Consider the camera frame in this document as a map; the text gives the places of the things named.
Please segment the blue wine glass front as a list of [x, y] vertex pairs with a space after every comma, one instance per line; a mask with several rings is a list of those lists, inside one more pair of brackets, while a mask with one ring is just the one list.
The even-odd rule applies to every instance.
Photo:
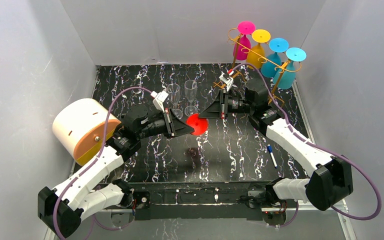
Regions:
[[300, 63], [307, 58], [306, 52], [299, 47], [291, 47], [286, 50], [285, 54], [289, 63], [285, 66], [284, 70], [280, 68], [273, 77], [273, 83], [277, 84], [277, 88], [282, 90], [291, 88], [296, 79], [297, 69], [294, 63]]

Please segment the clear champagne flute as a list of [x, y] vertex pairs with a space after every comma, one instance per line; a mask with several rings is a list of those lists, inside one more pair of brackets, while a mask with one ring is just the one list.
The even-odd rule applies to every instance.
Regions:
[[182, 119], [183, 118], [183, 112], [179, 108], [179, 102], [180, 102], [180, 97], [181, 97], [180, 86], [176, 83], [171, 83], [167, 86], [166, 90], [168, 93], [170, 108], [171, 108], [172, 112], [174, 113], [174, 115], [178, 119]]
[[184, 84], [185, 97], [188, 101], [188, 106], [185, 107], [184, 112], [187, 117], [196, 114], [198, 108], [196, 107], [194, 101], [197, 96], [198, 84], [195, 80], [189, 79]]

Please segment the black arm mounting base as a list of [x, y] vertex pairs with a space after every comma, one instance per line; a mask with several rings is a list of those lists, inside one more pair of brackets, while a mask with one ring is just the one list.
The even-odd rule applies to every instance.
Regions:
[[275, 202], [267, 181], [131, 182], [137, 221], [247, 219], [283, 224], [293, 200]]

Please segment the red wine glass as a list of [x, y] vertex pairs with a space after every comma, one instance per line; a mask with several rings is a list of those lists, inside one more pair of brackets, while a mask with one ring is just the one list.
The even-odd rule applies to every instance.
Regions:
[[208, 120], [206, 118], [199, 117], [198, 113], [190, 115], [186, 120], [186, 124], [193, 128], [191, 135], [194, 136], [204, 134], [209, 127]]

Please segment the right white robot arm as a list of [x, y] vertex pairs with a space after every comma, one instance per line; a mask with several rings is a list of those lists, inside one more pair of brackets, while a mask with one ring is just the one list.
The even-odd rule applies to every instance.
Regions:
[[351, 165], [310, 146], [300, 132], [289, 129], [281, 111], [269, 104], [269, 98], [264, 81], [254, 78], [246, 82], [244, 96], [234, 90], [219, 90], [214, 102], [198, 116], [225, 119], [231, 113], [247, 114], [256, 130], [298, 161], [309, 177], [273, 180], [265, 186], [266, 201], [301, 200], [325, 211], [349, 196], [354, 191]]

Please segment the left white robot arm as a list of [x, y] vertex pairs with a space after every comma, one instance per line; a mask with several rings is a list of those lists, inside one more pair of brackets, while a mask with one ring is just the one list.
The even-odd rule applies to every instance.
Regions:
[[104, 148], [74, 175], [53, 189], [45, 186], [38, 193], [38, 217], [61, 239], [71, 236], [89, 216], [114, 205], [133, 206], [133, 187], [115, 180], [92, 192], [99, 182], [140, 148], [141, 140], [164, 135], [175, 138], [194, 128], [175, 116], [171, 108], [149, 112], [138, 106], [122, 116]]

